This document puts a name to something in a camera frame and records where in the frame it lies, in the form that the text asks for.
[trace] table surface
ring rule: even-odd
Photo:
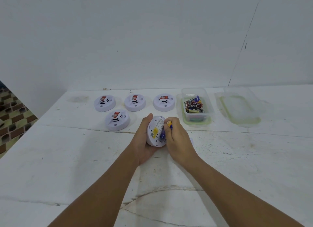
[[[197,153],[208,164],[290,215],[313,226],[313,85],[252,87],[266,107],[262,121],[245,128],[225,119],[215,93],[208,126],[183,124]],[[159,112],[153,98],[163,92],[179,99],[180,89],[66,92],[0,160],[0,225],[47,226],[97,180],[131,141],[141,119],[152,112],[181,117],[180,104]],[[105,94],[116,108],[132,93],[147,105],[129,112],[129,126],[110,132],[109,112],[93,101]],[[227,226],[197,182],[178,166],[166,148],[140,166],[127,189],[115,226]]]

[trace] smoke detector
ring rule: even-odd
[[[94,101],[94,107],[98,112],[106,112],[115,107],[115,98],[111,95],[104,95]]]
[[[126,110],[116,109],[106,116],[104,122],[109,130],[117,131],[126,128],[130,121],[131,119]]]
[[[132,94],[125,99],[124,103],[127,110],[137,112],[146,106],[146,99],[141,94]]]
[[[161,138],[164,131],[165,117],[154,116],[147,128],[147,143],[151,146],[162,147],[166,145],[166,139]]]
[[[156,110],[167,112],[175,107],[175,98],[171,94],[159,94],[153,99],[153,105]]]

